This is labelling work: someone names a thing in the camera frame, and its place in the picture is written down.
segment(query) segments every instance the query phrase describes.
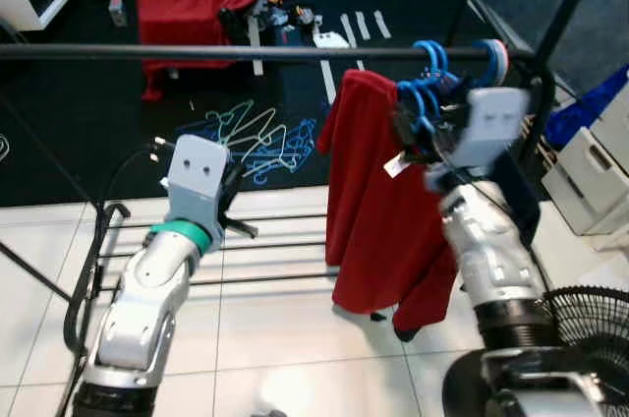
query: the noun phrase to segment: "red shirt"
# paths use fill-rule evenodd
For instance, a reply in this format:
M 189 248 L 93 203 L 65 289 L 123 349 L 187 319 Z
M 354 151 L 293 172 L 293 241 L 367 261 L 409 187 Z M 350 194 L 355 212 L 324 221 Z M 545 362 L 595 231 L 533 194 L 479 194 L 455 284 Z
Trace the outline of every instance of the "red shirt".
M 396 104 L 395 83 L 349 70 L 317 149 L 332 151 L 325 261 L 341 266 L 333 301 L 358 314 L 399 303 L 393 324 L 410 330 L 443 320 L 456 265 L 424 169 L 391 178 L 383 168 L 402 149 Z

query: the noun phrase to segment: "white tile floor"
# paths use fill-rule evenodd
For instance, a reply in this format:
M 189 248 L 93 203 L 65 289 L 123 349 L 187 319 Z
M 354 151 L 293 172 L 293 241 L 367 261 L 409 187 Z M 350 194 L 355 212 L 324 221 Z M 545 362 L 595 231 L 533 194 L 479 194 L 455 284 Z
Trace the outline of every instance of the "white tile floor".
M 324 188 L 249 193 L 237 198 L 232 211 L 240 217 L 271 211 L 318 215 L 325 213 L 326 200 Z M 127 205 L 133 221 L 159 220 L 166 209 L 164 200 Z M 255 224 L 258 245 L 324 239 L 322 217 Z M 92 229 L 93 211 L 83 205 L 0 209 L 0 240 L 67 290 Z M 121 229 L 107 251 L 133 252 L 144 234 Z M 249 243 L 231 234 L 226 239 L 228 248 Z M 543 206 L 536 248 L 557 285 L 578 281 L 608 259 L 574 237 L 549 204 Z M 323 272 L 323 255 L 321 245 L 217 252 L 203 259 L 195 279 Z M 112 261 L 108 283 L 124 263 Z M 65 303 L 4 259 L 0 277 L 0 416 L 50 416 L 71 364 L 61 332 Z M 190 417 L 249 417 L 278 408 L 289 417 L 441 417 L 440 387 L 448 366 L 481 346 L 467 296 L 455 288 L 446 320 L 402 346 L 390 321 L 372 323 L 332 308 L 332 288 L 329 279 L 193 288 L 177 317 L 154 415 L 185 409 Z M 383 312 L 390 317 L 392 310 Z

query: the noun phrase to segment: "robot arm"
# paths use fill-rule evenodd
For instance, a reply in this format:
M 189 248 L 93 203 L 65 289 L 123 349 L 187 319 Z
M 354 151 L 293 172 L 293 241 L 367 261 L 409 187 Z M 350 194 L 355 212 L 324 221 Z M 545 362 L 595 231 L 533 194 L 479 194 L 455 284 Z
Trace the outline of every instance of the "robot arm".
M 251 227 L 224 215 L 238 173 L 225 176 L 227 148 L 182 136 L 168 172 L 170 211 L 151 228 L 148 245 L 128 262 L 121 288 L 102 319 L 88 356 L 74 415 L 150 416 L 175 332 L 200 258 L 220 247 L 224 228 Z
M 444 234 L 485 343 L 482 375 L 493 392 L 485 416 L 601 416 L 596 377 L 560 346 L 541 305 L 543 280 L 499 186 L 479 180 L 519 136 L 527 105 L 521 89 L 471 89 L 462 132 L 446 125 L 432 140 L 442 161 L 426 172 L 427 185 L 445 194 Z

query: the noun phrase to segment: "black fan grill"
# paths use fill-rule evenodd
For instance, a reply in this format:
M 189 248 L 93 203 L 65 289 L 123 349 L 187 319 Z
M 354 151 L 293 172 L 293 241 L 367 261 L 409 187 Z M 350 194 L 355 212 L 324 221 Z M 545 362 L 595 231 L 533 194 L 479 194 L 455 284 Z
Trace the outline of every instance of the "black fan grill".
M 545 294 L 554 306 L 559 338 L 577 347 L 600 378 L 607 417 L 629 417 L 629 292 L 573 286 Z

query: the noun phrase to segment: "clothing tag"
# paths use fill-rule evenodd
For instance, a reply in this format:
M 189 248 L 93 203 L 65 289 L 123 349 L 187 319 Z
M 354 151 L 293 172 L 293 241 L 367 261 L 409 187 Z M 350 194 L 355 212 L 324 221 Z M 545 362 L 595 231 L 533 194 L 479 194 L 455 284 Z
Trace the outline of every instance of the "clothing tag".
M 394 157 L 384 163 L 384 171 L 394 178 L 411 165 L 408 161 L 404 161 L 404 151 L 400 151 Z

